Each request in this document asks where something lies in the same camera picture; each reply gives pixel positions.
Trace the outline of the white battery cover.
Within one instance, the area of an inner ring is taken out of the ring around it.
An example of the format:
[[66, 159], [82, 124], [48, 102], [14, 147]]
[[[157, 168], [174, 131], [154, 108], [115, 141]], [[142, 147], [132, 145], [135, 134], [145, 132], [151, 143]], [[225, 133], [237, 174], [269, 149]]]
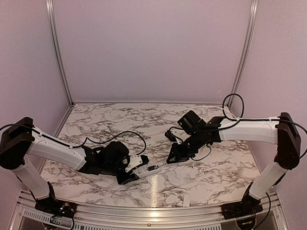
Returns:
[[190, 207], [191, 195], [185, 194], [183, 198], [183, 207]]

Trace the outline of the white remote control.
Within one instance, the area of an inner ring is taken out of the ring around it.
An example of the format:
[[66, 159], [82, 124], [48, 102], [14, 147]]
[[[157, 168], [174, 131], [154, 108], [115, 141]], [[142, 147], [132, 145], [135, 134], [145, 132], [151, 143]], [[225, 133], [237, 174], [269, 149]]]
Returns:
[[136, 168], [133, 170], [133, 172], [139, 177], [147, 177], [151, 176], [157, 173], [160, 173], [162, 171], [162, 168], [158, 165], [144, 165], [139, 168]]

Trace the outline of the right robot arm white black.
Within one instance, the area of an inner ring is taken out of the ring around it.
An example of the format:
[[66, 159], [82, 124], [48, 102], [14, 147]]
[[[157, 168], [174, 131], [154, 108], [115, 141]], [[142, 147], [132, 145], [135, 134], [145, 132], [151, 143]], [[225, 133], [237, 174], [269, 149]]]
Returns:
[[186, 162], [195, 157], [201, 147], [215, 142], [246, 140], [277, 145], [273, 162], [248, 187], [237, 205], [243, 215], [249, 214], [265, 193], [300, 162], [301, 137], [288, 113], [265, 119], [235, 120], [215, 116], [205, 122], [194, 111], [188, 111], [177, 123], [189, 137], [181, 143], [173, 141], [166, 160], [168, 164]]

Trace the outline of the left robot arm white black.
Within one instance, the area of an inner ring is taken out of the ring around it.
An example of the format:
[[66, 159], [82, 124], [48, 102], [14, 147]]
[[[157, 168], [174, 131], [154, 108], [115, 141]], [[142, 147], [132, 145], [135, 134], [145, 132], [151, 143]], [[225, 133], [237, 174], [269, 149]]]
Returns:
[[12, 171], [50, 213], [60, 210], [60, 202], [28, 159], [29, 155], [62, 163], [84, 174], [116, 176], [118, 184], [138, 179], [134, 169], [148, 163], [147, 157], [140, 154], [130, 156], [128, 148], [120, 141], [94, 149], [62, 142], [35, 127], [29, 117], [4, 125], [0, 130], [1, 167]]

